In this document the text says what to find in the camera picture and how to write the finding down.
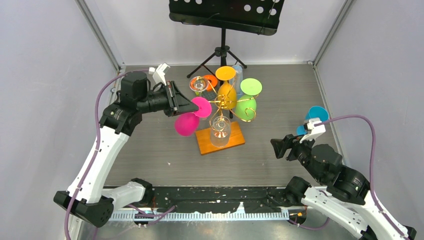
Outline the pink wine glass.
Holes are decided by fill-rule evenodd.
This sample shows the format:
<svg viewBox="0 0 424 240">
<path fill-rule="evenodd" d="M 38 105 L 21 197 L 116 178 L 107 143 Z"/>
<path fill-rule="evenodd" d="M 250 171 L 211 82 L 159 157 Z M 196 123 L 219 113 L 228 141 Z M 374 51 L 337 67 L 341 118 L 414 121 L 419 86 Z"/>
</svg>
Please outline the pink wine glass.
<svg viewBox="0 0 424 240">
<path fill-rule="evenodd" d="M 180 115 L 174 122 L 176 132 L 183 136 L 191 136 L 198 128 L 201 118 L 207 118 L 212 112 L 212 106 L 204 97 L 195 97 L 192 102 L 198 110 Z"/>
</svg>

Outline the blue wine glass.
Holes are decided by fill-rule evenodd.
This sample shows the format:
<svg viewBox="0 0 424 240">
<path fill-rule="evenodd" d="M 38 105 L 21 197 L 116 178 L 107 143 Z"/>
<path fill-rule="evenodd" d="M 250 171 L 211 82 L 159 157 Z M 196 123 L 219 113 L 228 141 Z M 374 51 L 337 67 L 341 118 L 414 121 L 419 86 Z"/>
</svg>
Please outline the blue wine glass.
<svg viewBox="0 0 424 240">
<path fill-rule="evenodd" d="M 321 122 L 327 121 L 330 118 L 328 111 L 322 106 L 312 106 L 304 118 L 304 122 L 307 122 L 310 119 L 319 118 Z M 297 135 L 305 135 L 307 131 L 305 130 L 304 125 L 300 125 L 296 128 Z"/>
</svg>

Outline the gold wire wine glass rack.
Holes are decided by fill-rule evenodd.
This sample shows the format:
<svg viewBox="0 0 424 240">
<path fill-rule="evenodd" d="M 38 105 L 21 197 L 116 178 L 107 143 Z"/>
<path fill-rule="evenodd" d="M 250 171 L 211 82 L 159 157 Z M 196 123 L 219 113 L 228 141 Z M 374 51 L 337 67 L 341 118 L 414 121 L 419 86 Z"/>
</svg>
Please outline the gold wire wine glass rack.
<svg viewBox="0 0 424 240">
<path fill-rule="evenodd" d="M 262 84 L 255 78 L 245 78 L 240 83 L 243 96 L 237 98 L 234 83 L 225 83 L 223 90 L 215 91 L 216 97 L 208 101 L 209 106 L 216 106 L 216 111 L 209 119 L 209 127 L 194 132 L 201 155 L 245 144 L 238 122 L 224 116 L 228 110 L 239 120 L 249 123 L 257 116 L 256 98 L 263 90 Z"/>
</svg>

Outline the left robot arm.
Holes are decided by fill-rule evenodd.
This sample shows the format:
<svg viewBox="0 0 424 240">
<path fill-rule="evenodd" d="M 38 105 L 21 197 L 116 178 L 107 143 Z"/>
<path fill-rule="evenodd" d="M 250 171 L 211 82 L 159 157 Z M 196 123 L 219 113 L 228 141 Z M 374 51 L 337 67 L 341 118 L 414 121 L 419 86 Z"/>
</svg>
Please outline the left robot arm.
<svg viewBox="0 0 424 240">
<path fill-rule="evenodd" d="M 124 73 L 118 79 L 117 99 L 103 113 L 95 113 L 96 138 L 80 172 L 67 190 L 56 192 L 53 198 L 68 216 L 78 217 L 97 228 L 104 226 L 116 210 L 134 203 L 148 207 L 153 202 L 152 184 L 140 178 L 104 190 L 119 152 L 143 115 L 162 111 L 173 117 L 199 109 L 174 81 L 160 83 L 157 90 L 152 90 L 147 74 L 142 71 Z"/>
</svg>

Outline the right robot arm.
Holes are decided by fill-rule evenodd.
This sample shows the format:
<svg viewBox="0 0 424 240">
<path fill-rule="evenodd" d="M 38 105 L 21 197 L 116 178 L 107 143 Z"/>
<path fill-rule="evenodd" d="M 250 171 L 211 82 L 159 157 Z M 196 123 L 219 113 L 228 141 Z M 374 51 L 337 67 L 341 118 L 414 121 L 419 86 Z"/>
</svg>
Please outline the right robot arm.
<svg viewBox="0 0 424 240">
<path fill-rule="evenodd" d="M 328 144 L 314 145 L 314 140 L 301 141 L 301 136 L 286 135 L 270 141 L 276 158 L 299 161 L 326 190 L 294 176 L 283 191 L 283 202 L 289 206 L 305 205 L 319 211 L 345 228 L 358 240 L 413 240 L 417 231 L 400 224 L 384 207 L 374 202 L 371 185 L 359 171 L 342 163 L 342 155 Z"/>
</svg>

